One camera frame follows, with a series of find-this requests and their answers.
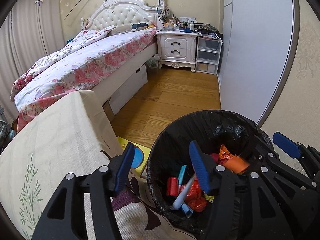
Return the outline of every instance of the wardrobe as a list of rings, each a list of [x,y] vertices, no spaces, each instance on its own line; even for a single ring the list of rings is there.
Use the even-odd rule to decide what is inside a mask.
[[[292,66],[299,13],[295,0],[224,0],[222,110],[263,124]]]

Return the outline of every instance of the black trash bag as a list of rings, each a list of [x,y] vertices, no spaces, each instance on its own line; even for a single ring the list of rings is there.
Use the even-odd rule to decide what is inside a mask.
[[[214,203],[207,203],[203,212],[194,212],[190,218],[187,218],[181,210],[171,210],[172,199],[166,196],[168,178],[178,177],[181,166],[185,164],[187,168],[182,184],[186,184],[194,174],[189,157],[191,141],[196,140],[202,152],[206,154],[219,153],[221,144],[224,144],[232,154],[241,156],[251,135],[257,135],[273,149],[270,138],[255,122],[228,111],[194,112],[177,119],[165,128],[151,149],[147,167],[148,187],[160,214],[164,215],[175,227],[193,233],[199,238],[207,226]],[[233,232],[230,235],[240,236],[249,230],[240,221],[246,210],[244,203],[247,202],[248,195],[250,194],[246,189],[236,192]]]

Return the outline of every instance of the bag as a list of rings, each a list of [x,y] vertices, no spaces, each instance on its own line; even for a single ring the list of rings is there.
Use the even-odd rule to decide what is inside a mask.
[[[203,153],[219,153],[221,144],[234,155],[241,156],[248,138],[257,135],[273,149],[270,138],[255,122],[240,114],[205,110],[187,114],[171,123],[155,141],[147,167],[147,182],[152,199],[160,214],[164,215],[177,228],[193,233],[199,238],[206,228],[212,205],[207,203],[205,210],[187,218],[181,210],[170,209],[172,200],[166,196],[166,183],[169,177],[177,177],[182,165],[187,165],[182,184],[186,184],[194,170],[189,157],[189,143],[196,140]],[[237,232],[248,191],[236,192],[235,215],[232,230]]]

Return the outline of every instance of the white tufted headboard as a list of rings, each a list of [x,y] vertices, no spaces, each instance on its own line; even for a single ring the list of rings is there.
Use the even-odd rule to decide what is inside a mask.
[[[145,5],[143,0],[106,0],[89,18],[86,29],[99,31],[110,25],[119,27],[143,22],[163,27],[156,10]]]

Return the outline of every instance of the curtain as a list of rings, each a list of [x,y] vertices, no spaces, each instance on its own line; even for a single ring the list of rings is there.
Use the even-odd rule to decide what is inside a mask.
[[[41,36],[37,0],[18,0],[12,8],[12,39],[22,74],[40,58],[47,56]]]
[[[59,0],[43,0],[38,9],[44,47],[49,55],[65,46]]]
[[[59,0],[18,0],[0,28],[0,104],[12,123],[18,117],[10,102],[13,83],[38,59],[64,47]]]
[[[10,35],[11,12],[0,28],[0,104],[4,108],[4,115],[8,122],[14,121],[18,110],[10,101],[11,87],[20,76],[14,60],[13,44]]]

